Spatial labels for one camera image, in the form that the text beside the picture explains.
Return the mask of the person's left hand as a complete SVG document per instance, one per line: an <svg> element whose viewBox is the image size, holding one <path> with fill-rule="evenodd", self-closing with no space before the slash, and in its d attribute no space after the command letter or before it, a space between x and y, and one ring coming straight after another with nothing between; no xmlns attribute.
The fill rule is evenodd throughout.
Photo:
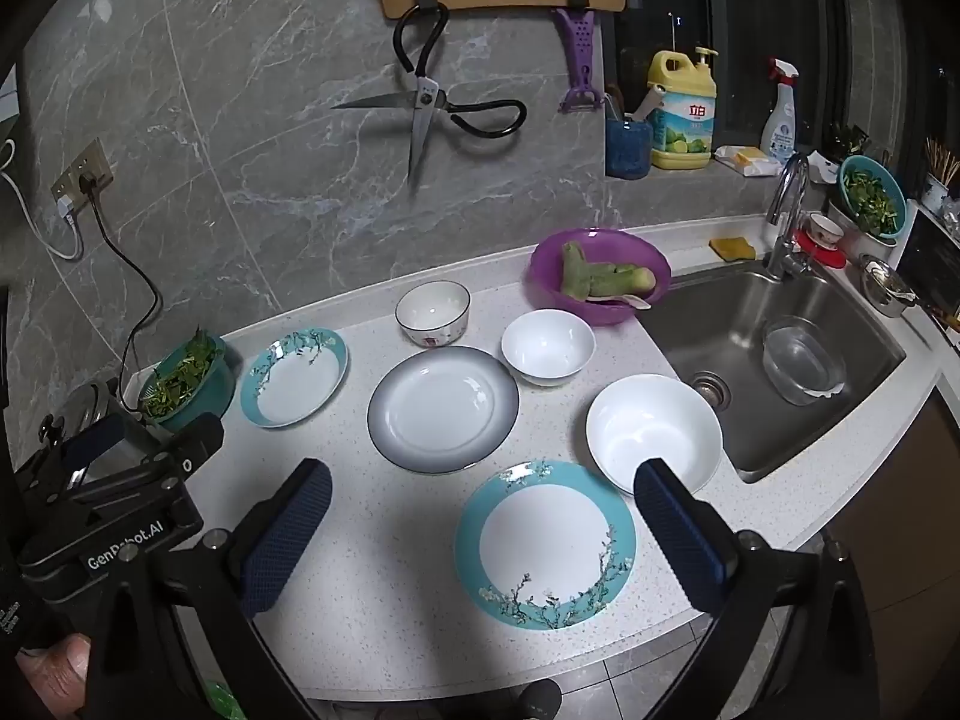
<svg viewBox="0 0 960 720"><path fill-rule="evenodd" d="M85 705L91 642L70 634L47 650L21 650L16 663L55 718L75 718Z"/></svg>

